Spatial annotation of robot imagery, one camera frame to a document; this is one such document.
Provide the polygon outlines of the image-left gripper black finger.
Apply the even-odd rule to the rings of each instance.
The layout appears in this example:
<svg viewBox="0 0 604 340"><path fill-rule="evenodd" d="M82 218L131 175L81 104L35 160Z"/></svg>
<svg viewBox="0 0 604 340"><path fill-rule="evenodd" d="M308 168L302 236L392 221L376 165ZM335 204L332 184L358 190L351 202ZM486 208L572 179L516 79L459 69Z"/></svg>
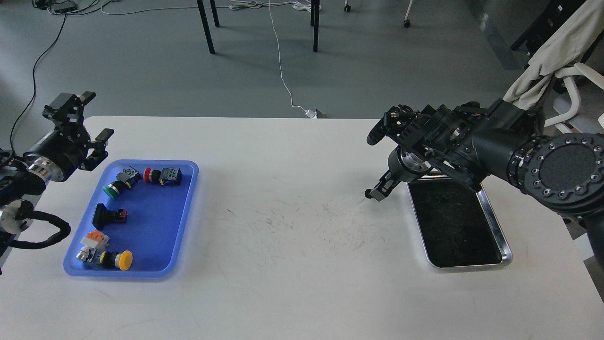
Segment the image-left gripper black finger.
<svg viewBox="0 0 604 340"><path fill-rule="evenodd" d="M81 170L93 171L108 157L109 154L106 151L106 146L114 133L114 129L105 128L97 135L94 141L89 141L84 145L85 151L91 149L92 153L82 162Z"/></svg>
<svg viewBox="0 0 604 340"><path fill-rule="evenodd" d="M45 105L42 116L55 125L55 130L68 135L84 131L84 107L96 97L93 91L81 95L61 93L50 105Z"/></svg>

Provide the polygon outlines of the black cylindrical gripper body, image left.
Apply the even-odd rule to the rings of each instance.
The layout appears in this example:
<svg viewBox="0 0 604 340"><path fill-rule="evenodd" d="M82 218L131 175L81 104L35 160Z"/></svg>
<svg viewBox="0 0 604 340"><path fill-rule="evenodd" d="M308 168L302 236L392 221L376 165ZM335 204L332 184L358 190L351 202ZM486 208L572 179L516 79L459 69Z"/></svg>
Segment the black cylindrical gripper body, image left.
<svg viewBox="0 0 604 340"><path fill-rule="evenodd" d="M64 182L77 169L93 171L89 143L90 135L84 130L73 134L54 130L24 153L26 171L44 182Z"/></svg>

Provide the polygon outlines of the black cylindrical gripper body, image right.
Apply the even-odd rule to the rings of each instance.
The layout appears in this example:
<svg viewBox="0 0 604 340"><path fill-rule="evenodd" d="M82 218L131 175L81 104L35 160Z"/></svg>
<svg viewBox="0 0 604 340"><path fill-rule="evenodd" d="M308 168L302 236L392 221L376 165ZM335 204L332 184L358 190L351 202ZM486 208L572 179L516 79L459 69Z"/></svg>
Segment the black cylindrical gripper body, image right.
<svg viewBox="0 0 604 340"><path fill-rule="evenodd" d="M428 161L399 146L391 151L387 164L387 178L394 182L410 183L432 171L432 165Z"/></svg>

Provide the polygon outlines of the black robot arm, image right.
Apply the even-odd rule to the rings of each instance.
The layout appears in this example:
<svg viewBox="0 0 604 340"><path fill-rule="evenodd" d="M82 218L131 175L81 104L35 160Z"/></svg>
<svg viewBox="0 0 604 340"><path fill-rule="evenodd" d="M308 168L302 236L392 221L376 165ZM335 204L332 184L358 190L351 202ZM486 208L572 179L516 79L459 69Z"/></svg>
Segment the black robot arm, image right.
<svg viewBox="0 0 604 340"><path fill-rule="evenodd" d="M489 108L477 102L454 109L393 106L367 137L369 145L388 137L396 147L387 172L365 196L383 200L399 183L436 169L473 191L496 176L555 213L602 223L603 135L545 136L540 118L501 99Z"/></svg>

